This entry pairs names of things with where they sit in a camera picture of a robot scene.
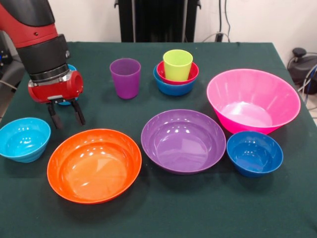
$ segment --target dark blue bowl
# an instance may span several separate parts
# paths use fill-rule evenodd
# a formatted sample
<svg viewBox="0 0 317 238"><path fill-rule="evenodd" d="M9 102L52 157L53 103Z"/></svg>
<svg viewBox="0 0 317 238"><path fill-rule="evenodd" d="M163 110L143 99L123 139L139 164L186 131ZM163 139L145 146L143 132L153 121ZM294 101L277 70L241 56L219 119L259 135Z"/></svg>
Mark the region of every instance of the dark blue bowl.
<svg viewBox="0 0 317 238"><path fill-rule="evenodd" d="M161 80L160 76L158 75L157 65L154 67L153 75L157 83L158 89L162 93L170 95L170 96L182 96L189 93L193 89L194 84L196 82L196 79L195 79L194 81L190 83L181 84L181 85L172 85L172 84L164 83Z"/></svg>
<svg viewBox="0 0 317 238"><path fill-rule="evenodd" d="M283 151L271 137L255 131L232 135L227 153L235 168L244 176L260 177L277 170L283 162Z"/></svg>

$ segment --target lime green cup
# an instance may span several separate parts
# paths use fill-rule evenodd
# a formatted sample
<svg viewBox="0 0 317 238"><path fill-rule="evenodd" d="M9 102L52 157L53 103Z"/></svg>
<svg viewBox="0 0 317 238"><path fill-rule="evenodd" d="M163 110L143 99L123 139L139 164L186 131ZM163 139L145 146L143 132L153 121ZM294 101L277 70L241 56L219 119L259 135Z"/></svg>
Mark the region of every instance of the lime green cup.
<svg viewBox="0 0 317 238"><path fill-rule="evenodd" d="M163 55L165 77L172 81L186 81L193 56L184 50L171 50Z"/></svg>

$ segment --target green tablecloth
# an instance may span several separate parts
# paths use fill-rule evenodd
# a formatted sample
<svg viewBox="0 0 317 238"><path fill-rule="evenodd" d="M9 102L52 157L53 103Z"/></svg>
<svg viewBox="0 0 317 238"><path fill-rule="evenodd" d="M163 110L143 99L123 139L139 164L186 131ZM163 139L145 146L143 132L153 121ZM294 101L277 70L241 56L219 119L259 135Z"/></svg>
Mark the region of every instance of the green tablecloth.
<svg viewBox="0 0 317 238"><path fill-rule="evenodd" d="M163 53L175 48L190 51L200 67L193 91L182 97L162 94L152 75ZM256 68L291 82L272 44L69 43L69 49L69 63L85 82L78 102L87 124L77 124L72 108L58 107L65 129L54 129L46 105L28 95L24 77L1 126L38 117L50 123L52 136L43 156L33 163L1 158L1 238L317 237L317 129L304 105L293 122L271 134L284 151L284 163L266 177L241 176L226 155L203 173L176 176L154 165L141 149L142 169L132 187L111 202L88 206L60 198L46 177L54 149L83 130L119 130L141 148L144 124L160 112L192 109L218 122L205 89L222 71ZM110 63L121 57L142 65L140 93L127 101L116 96L109 71Z"/></svg>

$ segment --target small red bowl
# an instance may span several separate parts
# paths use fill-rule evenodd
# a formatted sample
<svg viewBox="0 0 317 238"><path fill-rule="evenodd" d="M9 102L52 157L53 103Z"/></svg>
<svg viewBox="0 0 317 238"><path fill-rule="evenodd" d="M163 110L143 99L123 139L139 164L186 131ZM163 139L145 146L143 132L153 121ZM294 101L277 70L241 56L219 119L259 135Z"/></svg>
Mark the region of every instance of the small red bowl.
<svg viewBox="0 0 317 238"><path fill-rule="evenodd" d="M182 84L187 84L187 83L193 82L199 74L199 68L193 62L192 66L190 68L190 71L189 71L188 79L186 81L172 81L172 80L166 79L165 78L165 71L164 71L164 61L162 61L158 64L157 72L158 72L159 77L162 79L162 81L164 83L172 84L172 85L182 85Z"/></svg>

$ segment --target light blue bowl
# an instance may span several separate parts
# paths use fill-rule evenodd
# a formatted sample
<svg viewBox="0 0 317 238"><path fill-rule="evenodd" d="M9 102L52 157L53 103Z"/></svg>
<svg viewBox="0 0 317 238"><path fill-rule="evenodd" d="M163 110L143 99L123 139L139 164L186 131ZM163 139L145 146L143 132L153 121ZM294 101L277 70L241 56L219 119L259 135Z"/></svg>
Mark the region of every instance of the light blue bowl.
<svg viewBox="0 0 317 238"><path fill-rule="evenodd" d="M196 79L195 79L194 81L190 83L182 84L182 85L171 85L171 84L164 83L161 80L160 76L158 75L157 65L155 66L153 70L153 75L157 83L158 89L162 93L170 95L170 96L182 96L189 93L193 89L194 84L196 82Z"/></svg>
<svg viewBox="0 0 317 238"><path fill-rule="evenodd" d="M283 151L271 137L255 131L232 135L227 153L235 168L244 176L260 177L277 170L283 162Z"/></svg>
<svg viewBox="0 0 317 238"><path fill-rule="evenodd" d="M68 65L68 68L69 68L70 71L76 71L77 70L75 66L73 66L71 64L67 64L67 65ZM70 102L62 102L62 103L59 103L59 105L69 106L69 105L71 105L71 103Z"/></svg>
<svg viewBox="0 0 317 238"><path fill-rule="evenodd" d="M50 126L38 118L14 120L0 129L0 155L29 163L45 151L51 136Z"/></svg>

